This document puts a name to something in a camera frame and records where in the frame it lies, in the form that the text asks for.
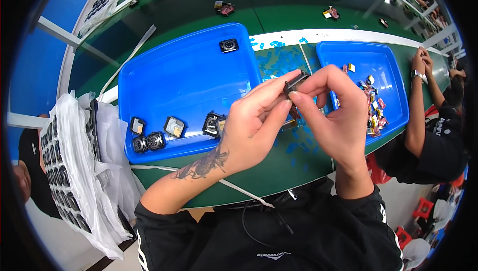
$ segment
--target fingernail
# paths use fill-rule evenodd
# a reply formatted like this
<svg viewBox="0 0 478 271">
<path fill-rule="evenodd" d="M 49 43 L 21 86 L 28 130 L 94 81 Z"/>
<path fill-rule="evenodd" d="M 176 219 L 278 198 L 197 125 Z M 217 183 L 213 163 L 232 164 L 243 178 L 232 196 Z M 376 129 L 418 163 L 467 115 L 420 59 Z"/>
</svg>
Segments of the fingernail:
<svg viewBox="0 0 478 271">
<path fill-rule="evenodd" d="M 292 101 L 291 100 L 285 100 L 281 104 L 281 108 L 284 109 L 287 112 L 290 110 L 291 106 L 292 106 Z"/>
<path fill-rule="evenodd" d="M 299 94 L 297 94 L 297 92 L 290 92 L 289 93 L 289 97 L 292 98 L 294 96 L 294 98 L 296 100 L 300 100 L 301 99 L 301 96 Z"/>
</svg>

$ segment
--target blue wall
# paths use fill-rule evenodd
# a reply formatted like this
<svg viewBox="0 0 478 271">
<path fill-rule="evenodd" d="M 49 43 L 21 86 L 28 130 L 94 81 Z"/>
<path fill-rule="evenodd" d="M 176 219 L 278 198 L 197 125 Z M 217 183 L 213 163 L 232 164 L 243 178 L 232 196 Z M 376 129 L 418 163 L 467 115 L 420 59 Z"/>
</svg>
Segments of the blue wall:
<svg viewBox="0 0 478 271">
<path fill-rule="evenodd" d="M 72 32 L 87 0 L 50 0 L 42 16 Z M 21 49 L 10 83 L 11 111 L 37 116 L 48 113 L 57 100 L 66 43 L 35 29 Z M 9 127 L 9 152 L 18 159 L 18 141 L 23 129 Z"/>
</svg>

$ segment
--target hand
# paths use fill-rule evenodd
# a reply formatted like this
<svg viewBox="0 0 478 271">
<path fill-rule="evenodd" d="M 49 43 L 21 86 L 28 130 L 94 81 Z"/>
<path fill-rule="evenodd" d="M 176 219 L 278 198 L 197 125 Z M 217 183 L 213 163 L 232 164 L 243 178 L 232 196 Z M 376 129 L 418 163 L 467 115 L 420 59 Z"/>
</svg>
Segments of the hand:
<svg viewBox="0 0 478 271">
<path fill-rule="evenodd" d="M 221 153 L 228 153 L 226 173 L 240 172 L 264 160 L 292 106 L 283 93 L 285 81 L 299 74 L 300 70 L 295 70 L 267 80 L 231 105 L 218 146 Z"/>
<path fill-rule="evenodd" d="M 425 74 L 425 62 L 422 59 L 423 50 L 418 48 L 417 53 L 412 58 L 412 70 L 417 70 L 421 75 Z"/>
<path fill-rule="evenodd" d="M 421 60 L 425 63 L 425 74 L 427 77 L 433 77 L 433 60 L 430 58 L 430 54 L 424 47 L 418 47 L 423 52 Z"/>
<path fill-rule="evenodd" d="M 334 90 L 341 107 L 324 116 L 322 108 L 330 90 Z M 316 71 L 289 97 L 302 113 L 315 140 L 325 153 L 342 165 L 345 172 L 354 172 L 365 164 L 367 136 L 367 96 L 335 65 Z"/>
<path fill-rule="evenodd" d="M 451 69 L 449 74 L 450 74 L 451 78 L 455 77 L 456 75 L 460 75 L 463 78 L 465 78 L 467 76 L 465 71 L 458 71 L 458 70 L 455 70 L 455 69 Z"/>
<path fill-rule="evenodd" d="M 30 178 L 30 173 L 28 172 L 25 162 L 22 160 L 18 161 L 18 165 L 13 166 L 13 172 L 15 178 L 17 179 L 18 187 L 23 196 L 23 200 L 27 203 L 30 195 L 32 194 L 32 179 Z"/>
</svg>

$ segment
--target white plastic bag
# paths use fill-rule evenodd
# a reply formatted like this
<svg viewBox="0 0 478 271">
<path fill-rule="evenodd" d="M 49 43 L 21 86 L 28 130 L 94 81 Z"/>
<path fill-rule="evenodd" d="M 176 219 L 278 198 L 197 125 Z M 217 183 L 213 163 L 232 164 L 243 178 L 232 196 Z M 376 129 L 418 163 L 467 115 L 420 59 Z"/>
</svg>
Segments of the white plastic bag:
<svg viewBox="0 0 478 271">
<path fill-rule="evenodd" d="M 95 163 L 91 143 L 85 131 L 87 117 L 78 104 L 78 101 L 69 94 L 63 94 L 57 104 L 50 111 L 48 124 L 57 120 L 57 134 L 51 134 L 50 127 L 40 132 L 40 137 L 47 137 L 48 145 L 43 146 L 42 154 L 58 142 L 61 153 L 61 162 L 47 160 L 45 168 L 48 172 L 61 166 L 66 168 L 69 185 L 50 184 L 53 191 L 65 194 L 72 193 L 80 211 L 55 199 L 55 203 L 63 220 L 75 231 L 81 232 L 90 243 L 104 252 L 110 259 L 123 259 L 123 252 L 117 244 L 131 238 L 118 218 L 116 206 L 102 190 L 100 180 L 95 176 Z M 65 215 L 77 216 L 80 214 L 86 220 L 91 233 L 80 228 L 77 222 L 72 222 Z"/>
<path fill-rule="evenodd" d="M 85 36 L 88 32 L 97 24 L 102 23 L 104 20 L 109 18 L 111 14 L 115 11 L 116 5 L 119 0 L 108 0 L 106 5 L 102 7 L 98 12 L 92 15 L 80 29 L 80 35 Z"/>
<path fill-rule="evenodd" d="M 134 220 L 134 209 L 144 193 L 144 187 L 138 188 L 124 154 L 124 141 L 128 123 L 119 119 L 118 107 L 108 103 L 98 103 L 96 115 L 98 143 L 103 163 L 97 162 L 96 170 L 103 190 L 117 205 L 128 221 Z"/>
</svg>

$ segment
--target green workbench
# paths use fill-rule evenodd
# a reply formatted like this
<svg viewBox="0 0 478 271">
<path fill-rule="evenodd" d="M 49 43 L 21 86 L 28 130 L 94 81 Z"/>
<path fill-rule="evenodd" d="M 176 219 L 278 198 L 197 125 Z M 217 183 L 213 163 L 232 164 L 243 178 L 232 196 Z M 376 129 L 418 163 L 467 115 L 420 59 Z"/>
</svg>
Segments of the green workbench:
<svg viewBox="0 0 478 271">
<path fill-rule="evenodd" d="M 177 6 L 175 2 L 180 1 L 140 0 L 137 7 L 126 8 L 105 21 L 86 38 L 85 42 L 121 64 L 131 54 L 141 36 L 152 24 L 156 25 L 158 29 L 136 56 L 182 35 L 228 22 L 243 24 L 248 29 L 249 35 L 290 29 L 353 29 L 354 25 L 357 25 L 360 30 L 388 33 L 414 41 L 423 41 L 420 35 L 415 35 L 410 30 L 404 30 L 404 26 L 414 17 L 406 17 L 403 9 L 397 8 L 397 5 L 381 5 L 380 14 L 374 11 L 364 18 L 366 7 L 357 8 L 356 3 L 367 2 L 368 5 L 372 5 L 374 0 L 354 0 L 350 5 L 335 1 L 334 6 L 341 14 L 339 21 L 325 20 L 322 17 L 322 11 L 328 7 L 330 0 L 313 0 L 311 2 L 313 4 L 305 4 L 303 1 L 292 2 L 291 0 L 229 0 L 237 6 L 236 13 L 230 17 L 221 17 L 212 11 L 214 0 L 188 0 L 191 7 L 189 12 L 169 11 L 171 6 Z M 378 23 L 378 19 L 384 17 L 384 10 L 388 10 L 389 16 L 386 16 L 389 23 L 388 29 Z M 416 49 L 402 45 L 388 45 L 397 59 L 405 89 L 409 95 L 410 59 Z M 302 46 L 311 64 L 311 69 L 318 70 L 320 65 L 315 53 L 315 44 Z M 283 51 L 297 53 L 304 60 L 298 45 L 285 46 Z M 274 49 L 256 52 L 256 57 L 267 57 L 268 52 L 272 52 L 272 57 L 265 66 L 268 74 L 262 75 L 264 79 L 270 78 L 271 70 L 273 70 L 271 64 L 278 60 L 278 56 L 275 55 Z M 443 91 L 449 84 L 448 76 L 445 74 L 447 63 L 443 56 L 436 53 L 430 54 L 434 60 L 433 74 Z M 307 70 L 305 65 L 299 66 L 299 68 Z M 77 95 L 89 91 L 98 94 L 116 69 L 117 67 L 102 62 L 79 47 L 75 54 L 69 89 L 76 89 Z M 108 89 L 116 85 L 117 80 L 114 80 Z M 432 105 L 426 85 L 424 85 L 424 104 L 425 108 Z M 378 142 L 367 146 L 366 153 L 376 150 L 404 129 L 405 127 L 397 129 Z M 180 168 L 201 156 L 203 154 L 150 162 L 148 165 Z M 331 158 L 320 149 L 306 126 L 300 127 L 296 131 L 280 133 L 271 152 L 261 164 L 234 174 L 227 180 L 257 196 L 266 196 L 314 181 L 332 171 Z M 158 169 L 134 170 L 134 172 L 145 188 L 169 173 Z M 212 206 L 247 199 L 249 199 L 248 196 L 218 183 L 196 196 L 185 207 Z"/>
</svg>

